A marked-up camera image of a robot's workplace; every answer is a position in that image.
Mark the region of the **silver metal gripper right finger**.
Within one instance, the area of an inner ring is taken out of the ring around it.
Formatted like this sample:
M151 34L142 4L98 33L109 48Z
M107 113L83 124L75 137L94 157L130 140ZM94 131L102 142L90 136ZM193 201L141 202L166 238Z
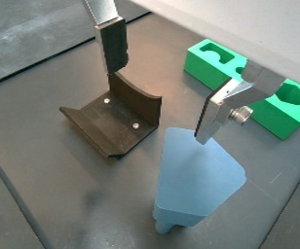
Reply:
M252 116L249 104L270 97L285 77L249 60L241 73L242 81L229 79L209 95L194 131L195 140L206 144L229 120L244 124Z

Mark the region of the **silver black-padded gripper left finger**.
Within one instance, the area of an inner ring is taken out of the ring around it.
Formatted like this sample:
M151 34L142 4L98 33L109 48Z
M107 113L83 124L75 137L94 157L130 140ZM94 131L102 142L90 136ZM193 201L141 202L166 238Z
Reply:
M101 43L109 74L127 64L127 42L125 19L119 16L114 0L81 0L91 17L95 38Z

